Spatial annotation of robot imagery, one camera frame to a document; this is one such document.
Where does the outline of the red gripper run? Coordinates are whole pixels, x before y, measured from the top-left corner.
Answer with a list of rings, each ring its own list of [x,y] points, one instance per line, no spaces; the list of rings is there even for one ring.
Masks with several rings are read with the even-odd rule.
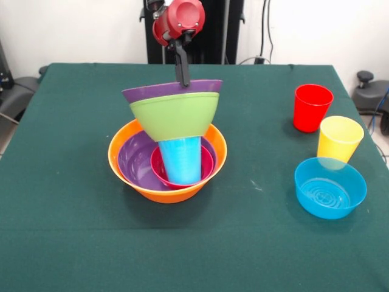
[[[153,13],[152,31],[156,41],[168,46],[174,40],[176,80],[183,88],[190,86],[187,53],[182,44],[188,44],[205,23],[205,10],[201,1],[177,0],[162,5]]]

